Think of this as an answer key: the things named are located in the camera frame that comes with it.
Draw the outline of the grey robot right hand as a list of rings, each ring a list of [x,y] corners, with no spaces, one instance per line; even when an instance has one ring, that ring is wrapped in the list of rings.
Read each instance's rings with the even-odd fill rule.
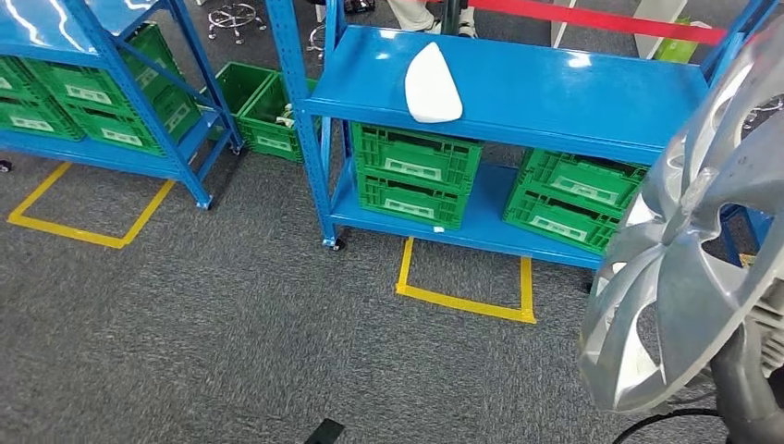
[[[741,324],[711,360],[728,443],[783,442],[783,370],[765,376],[760,329]]]

